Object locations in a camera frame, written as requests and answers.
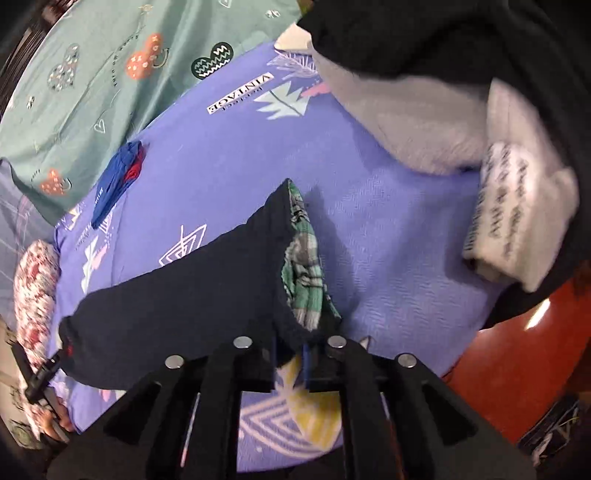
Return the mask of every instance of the heart print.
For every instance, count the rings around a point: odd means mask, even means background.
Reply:
[[[74,86],[79,49],[80,47],[75,43],[70,45],[66,49],[62,63],[56,65],[50,72],[47,84],[54,92],[60,92],[66,87]]]
[[[160,53],[164,52],[164,58],[158,64],[155,63]],[[128,76],[134,80],[141,80],[152,74],[154,69],[162,67],[168,59],[168,49],[162,50],[162,36],[158,33],[150,35],[144,49],[136,51],[127,61],[125,69]]]
[[[234,49],[229,43],[221,41],[216,43],[209,57],[199,57],[191,65],[191,72],[198,79],[203,80],[213,72],[222,68],[234,58]]]
[[[53,168],[49,171],[47,180],[41,182],[41,190],[45,195],[64,196],[72,188],[70,180],[63,179]]]

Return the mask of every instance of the wooden surface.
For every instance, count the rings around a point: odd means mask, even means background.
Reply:
[[[515,443],[544,415],[574,371],[591,336],[591,296],[569,282],[550,296],[538,325],[534,310],[478,333],[448,385]]]

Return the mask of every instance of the blue bedsheet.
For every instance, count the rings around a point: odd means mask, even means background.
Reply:
[[[499,294],[461,258],[478,173],[403,167],[341,108],[310,57],[263,45],[188,91],[137,139],[147,152],[142,173],[100,228],[89,227],[94,189],[57,226],[54,330],[88,292],[175,261],[246,221],[286,177],[306,202],[343,331],[371,335],[372,353],[411,351],[443,374]],[[196,275],[207,281],[206,272]],[[80,429],[115,401],[113,392],[66,383]],[[247,393],[242,407],[240,471],[321,454],[277,393]]]

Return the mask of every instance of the black cloth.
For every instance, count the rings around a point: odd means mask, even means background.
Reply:
[[[331,334],[337,321],[325,305],[314,333],[288,307],[281,270],[295,236],[290,206],[286,180],[244,225],[162,268],[90,293],[61,322],[69,354],[63,371],[93,387],[128,390],[170,355],[200,358],[237,336],[271,349],[277,335],[286,361]]]
[[[579,183],[580,206],[540,288],[507,288],[486,327],[526,312],[560,287],[591,249],[591,35],[570,3],[542,0],[319,0],[299,21],[314,48],[382,77],[450,83],[499,78],[537,107]]]

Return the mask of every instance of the yellow pattern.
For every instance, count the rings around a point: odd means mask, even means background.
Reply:
[[[277,369],[283,386],[277,391],[285,398],[291,418],[302,436],[313,446],[328,452],[341,429],[340,400],[337,392],[310,393],[302,385],[294,386],[301,371],[301,356]]]

